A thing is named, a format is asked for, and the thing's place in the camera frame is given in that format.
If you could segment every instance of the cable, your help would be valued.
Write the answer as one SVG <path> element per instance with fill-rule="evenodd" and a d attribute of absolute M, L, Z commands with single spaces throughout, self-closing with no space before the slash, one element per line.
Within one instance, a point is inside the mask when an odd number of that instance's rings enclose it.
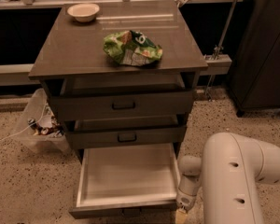
<path fill-rule="evenodd" d="M 44 112 L 45 112 L 46 107 L 47 107 L 47 102 L 45 102 L 45 104 L 44 104 L 43 111 L 41 112 L 41 117 L 39 118 L 38 121 L 33 122 L 32 124 L 28 125 L 26 128 L 24 128 L 23 130 L 21 130 L 21 131 L 19 131 L 19 132 L 17 132 L 17 133 L 14 133 L 14 134 L 12 134 L 12 135 L 9 135 L 9 136 L 7 136 L 7 137 L 4 137 L 4 138 L 0 139 L 0 142 L 4 141 L 4 140 L 6 140 L 6 139 L 8 139 L 8 138 L 10 138 L 10 137 L 16 136 L 16 135 L 18 135 L 18 134 L 20 134 L 20 133 L 23 133 L 23 132 L 26 131 L 27 129 L 31 128 L 32 125 L 34 125 L 34 124 L 38 123 L 40 120 L 42 120 L 42 118 L 44 117 Z"/>

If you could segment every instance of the white plastic bin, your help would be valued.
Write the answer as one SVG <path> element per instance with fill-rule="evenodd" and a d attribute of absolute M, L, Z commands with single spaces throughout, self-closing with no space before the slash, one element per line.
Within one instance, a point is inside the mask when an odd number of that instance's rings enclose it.
<path fill-rule="evenodd" d="M 17 135 L 13 136 L 13 139 L 20 141 L 34 153 L 47 153 L 53 151 L 61 151 L 64 154 L 69 153 L 71 148 L 67 143 L 65 136 L 50 137 L 49 135 L 34 135 L 35 131 L 28 125 L 28 119 L 33 118 L 36 121 L 39 121 L 43 113 L 44 116 L 46 115 L 46 105 L 47 95 L 44 90 L 36 90 L 12 131 L 12 134 L 17 133 Z"/>

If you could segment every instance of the floor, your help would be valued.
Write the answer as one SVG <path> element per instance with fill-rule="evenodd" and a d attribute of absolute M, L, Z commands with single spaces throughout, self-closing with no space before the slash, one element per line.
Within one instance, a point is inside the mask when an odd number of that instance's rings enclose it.
<path fill-rule="evenodd" d="M 211 102 L 202 93 L 196 95 L 180 157 L 200 157 L 207 138 L 218 132 L 238 133 L 280 147 L 280 118 L 275 110 L 237 118 L 225 89 L 212 89 L 212 94 Z M 34 154 L 22 142 L 8 137 L 29 101 L 27 97 L 0 99 L 0 224 L 175 223 L 175 212 L 74 220 L 68 210 L 75 204 L 80 172 L 75 154 Z M 280 184 L 257 187 L 265 223 L 280 224 Z M 198 223 L 203 223 L 202 189 L 185 221 Z"/>

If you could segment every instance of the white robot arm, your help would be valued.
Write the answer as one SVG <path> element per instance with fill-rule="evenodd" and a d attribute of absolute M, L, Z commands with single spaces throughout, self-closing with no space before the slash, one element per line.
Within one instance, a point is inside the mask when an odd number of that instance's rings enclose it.
<path fill-rule="evenodd" d="M 280 148 L 235 133 L 211 136 L 201 159 L 185 156 L 177 205 L 188 212 L 203 187 L 205 224 L 263 224 L 255 182 L 280 183 Z"/>

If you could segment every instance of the snack bag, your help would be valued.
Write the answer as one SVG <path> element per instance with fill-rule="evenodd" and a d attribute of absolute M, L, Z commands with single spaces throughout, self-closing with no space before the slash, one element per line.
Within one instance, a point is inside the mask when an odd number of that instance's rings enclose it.
<path fill-rule="evenodd" d="M 104 51 L 119 64 L 142 66 L 159 61 L 162 49 L 140 32 L 124 31 L 104 38 Z"/>

